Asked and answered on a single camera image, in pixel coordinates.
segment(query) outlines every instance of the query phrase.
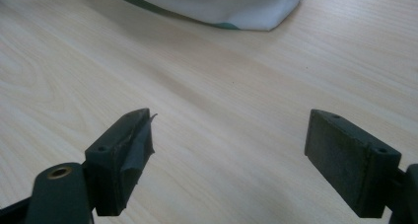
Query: light wood grain surface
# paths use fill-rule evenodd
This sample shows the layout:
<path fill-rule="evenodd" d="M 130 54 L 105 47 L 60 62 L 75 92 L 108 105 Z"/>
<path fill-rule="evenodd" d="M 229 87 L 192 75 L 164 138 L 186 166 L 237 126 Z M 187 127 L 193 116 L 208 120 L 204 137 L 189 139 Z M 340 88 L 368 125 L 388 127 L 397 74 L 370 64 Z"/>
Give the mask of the light wood grain surface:
<path fill-rule="evenodd" d="M 156 154 L 96 223 L 387 223 L 357 218 L 305 137 L 326 110 L 418 162 L 418 1 L 302 0 L 262 33 L 124 0 L 0 0 L 1 207 L 141 108 Z"/>

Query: white cloth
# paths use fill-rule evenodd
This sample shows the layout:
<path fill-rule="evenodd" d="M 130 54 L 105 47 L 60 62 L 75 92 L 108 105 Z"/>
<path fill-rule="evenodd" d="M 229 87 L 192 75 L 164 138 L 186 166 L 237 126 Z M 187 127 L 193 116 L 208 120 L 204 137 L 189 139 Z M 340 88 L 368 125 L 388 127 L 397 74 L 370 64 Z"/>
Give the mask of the white cloth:
<path fill-rule="evenodd" d="M 269 31 L 300 0 L 145 0 L 163 9 L 225 28 Z"/>

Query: wooden table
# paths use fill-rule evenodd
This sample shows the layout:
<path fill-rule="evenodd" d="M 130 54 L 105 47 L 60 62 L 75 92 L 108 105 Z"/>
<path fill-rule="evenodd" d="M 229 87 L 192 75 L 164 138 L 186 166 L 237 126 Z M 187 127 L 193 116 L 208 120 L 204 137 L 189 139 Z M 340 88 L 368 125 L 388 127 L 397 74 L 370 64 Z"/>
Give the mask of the wooden table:
<path fill-rule="evenodd" d="M 404 170 L 417 89 L 417 0 L 302 0 L 270 33 L 124 0 L 0 0 L 0 206 L 150 108 L 156 154 L 97 223 L 387 223 L 359 219 L 304 155 L 310 109 L 391 145 Z"/>

